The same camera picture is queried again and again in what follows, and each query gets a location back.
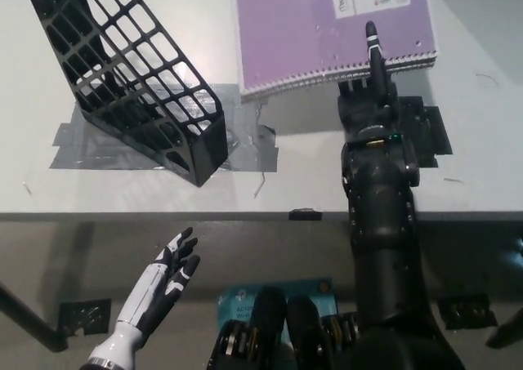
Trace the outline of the robot right hand black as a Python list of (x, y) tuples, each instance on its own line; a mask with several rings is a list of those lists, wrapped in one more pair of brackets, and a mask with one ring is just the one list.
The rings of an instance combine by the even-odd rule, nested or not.
[(374, 22), (366, 23), (365, 33), (369, 76), (338, 84), (337, 107), (346, 142), (394, 131), (400, 117), (396, 85), (387, 72)]

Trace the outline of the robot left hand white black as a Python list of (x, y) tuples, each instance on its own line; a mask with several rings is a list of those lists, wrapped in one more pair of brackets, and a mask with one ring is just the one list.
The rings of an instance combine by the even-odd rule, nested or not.
[(126, 323), (141, 333), (141, 344), (163, 322), (177, 303), (200, 263), (193, 253), (198, 239), (186, 228), (146, 266), (127, 297), (117, 324)]

